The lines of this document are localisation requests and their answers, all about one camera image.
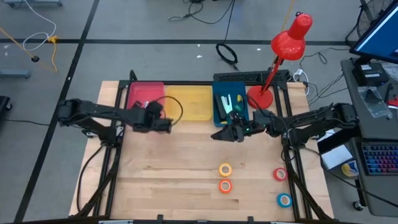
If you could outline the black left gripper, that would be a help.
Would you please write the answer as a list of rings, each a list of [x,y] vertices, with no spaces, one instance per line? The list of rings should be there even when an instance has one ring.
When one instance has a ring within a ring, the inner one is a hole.
[[[172,119],[161,118],[162,104],[158,101],[151,101],[144,108],[144,122],[134,124],[133,131],[139,133],[148,133],[150,131],[171,133]]]

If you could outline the black stapler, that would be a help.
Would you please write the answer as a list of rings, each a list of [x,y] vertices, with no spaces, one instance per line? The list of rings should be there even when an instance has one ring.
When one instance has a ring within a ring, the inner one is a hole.
[[[226,121],[226,112],[224,110],[224,106],[221,100],[220,95],[215,94],[215,103],[216,103],[216,109],[218,111],[218,117],[221,122]]]

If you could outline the mint green stapler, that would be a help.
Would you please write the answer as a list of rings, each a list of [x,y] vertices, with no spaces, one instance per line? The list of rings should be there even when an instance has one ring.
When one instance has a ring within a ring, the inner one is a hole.
[[[223,105],[226,115],[229,115],[230,112],[232,112],[232,110],[233,110],[231,95],[228,94],[227,96],[221,96],[221,102],[222,102],[222,105]]]

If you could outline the orange tape roll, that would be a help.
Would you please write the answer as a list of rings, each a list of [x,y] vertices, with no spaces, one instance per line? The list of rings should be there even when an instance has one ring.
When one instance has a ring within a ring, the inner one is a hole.
[[[228,194],[232,191],[233,185],[229,179],[222,179],[219,182],[219,190],[223,194]]]

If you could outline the red tape roll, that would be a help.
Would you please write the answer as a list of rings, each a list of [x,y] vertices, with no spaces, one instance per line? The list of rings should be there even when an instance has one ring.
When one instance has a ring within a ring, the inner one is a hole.
[[[274,176],[275,180],[283,181],[287,178],[287,171],[282,167],[276,168],[273,171],[273,176]]]

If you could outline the blue tape roll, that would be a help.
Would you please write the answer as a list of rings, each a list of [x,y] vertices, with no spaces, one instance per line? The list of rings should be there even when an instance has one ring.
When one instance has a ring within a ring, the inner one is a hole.
[[[289,194],[282,193],[277,196],[277,204],[281,208],[289,208],[292,206],[292,199]]]

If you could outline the yellow tape roll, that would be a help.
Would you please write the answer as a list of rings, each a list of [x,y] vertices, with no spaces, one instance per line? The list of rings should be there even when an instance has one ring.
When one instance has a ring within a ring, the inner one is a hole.
[[[232,167],[228,163],[223,163],[219,166],[218,172],[223,177],[228,177],[232,174]]]

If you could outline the yellow plastic bin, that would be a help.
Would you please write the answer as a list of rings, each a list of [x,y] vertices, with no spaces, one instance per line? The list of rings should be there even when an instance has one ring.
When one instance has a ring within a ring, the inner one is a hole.
[[[170,85],[167,96],[176,98],[183,107],[181,121],[208,121],[213,116],[211,86]]]

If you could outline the black power strip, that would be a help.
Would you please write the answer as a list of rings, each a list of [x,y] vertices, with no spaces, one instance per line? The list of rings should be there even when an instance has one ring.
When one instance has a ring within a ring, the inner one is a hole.
[[[252,72],[231,72],[231,73],[215,73],[213,80],[215,82],[244,82],[263,84],[269,76],[268,71],[252,71]],[[279,70],[273,77],[273,82],[285,82],[290,77],[288,70]]]

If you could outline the white box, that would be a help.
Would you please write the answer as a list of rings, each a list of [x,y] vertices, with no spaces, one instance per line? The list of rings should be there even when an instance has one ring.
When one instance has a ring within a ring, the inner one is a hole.
[[[340,145],[321,155],[323,165],[330,170],[353,158],[352,154],[345,145]]]

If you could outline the grey side desk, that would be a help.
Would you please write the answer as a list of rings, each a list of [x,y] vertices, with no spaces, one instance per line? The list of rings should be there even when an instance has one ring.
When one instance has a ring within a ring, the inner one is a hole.
[[[393,117],[391,119],[387,119],[385,116],[373,118],[358,93],[358,84],[353,75],[353,61],[342,60],[340,64],[351,101],[359,118],[361,137],[351,139],[349,144],[354,153],[354,157],[357,159],[361,188],[373,193],[374,195],[398,204],[398,175],[367,175],[364,170],[365,165],[360,159],[361,153],[358,151],[359,142],[361,140],[372,142],[393,142],[398,144],[397,111],[392,111]]]

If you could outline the clear plastic bag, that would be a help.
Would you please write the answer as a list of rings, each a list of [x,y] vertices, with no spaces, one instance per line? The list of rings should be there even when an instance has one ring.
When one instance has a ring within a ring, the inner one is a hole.
[[[358,93],[373,118],[392,118],[392,112],[375,86],[359,86]]]

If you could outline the black mini computer box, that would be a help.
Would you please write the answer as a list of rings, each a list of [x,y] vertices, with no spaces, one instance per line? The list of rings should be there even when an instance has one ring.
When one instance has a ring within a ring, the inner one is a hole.
[[[380,63],[356,63],[353,75],[358,86],[381,86],[389,81],[389,76]]]

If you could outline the backlit keyboard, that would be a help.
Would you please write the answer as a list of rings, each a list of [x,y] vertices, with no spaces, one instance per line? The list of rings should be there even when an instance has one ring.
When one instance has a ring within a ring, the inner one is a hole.
[[[367,175],[398,175],[398,144],[363,142],[360,155]]]

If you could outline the computer monitor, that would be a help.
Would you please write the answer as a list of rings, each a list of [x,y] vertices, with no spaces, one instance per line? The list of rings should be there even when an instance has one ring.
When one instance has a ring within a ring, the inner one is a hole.
[[[398,0],[388,5],[349,52],[398,64]]]

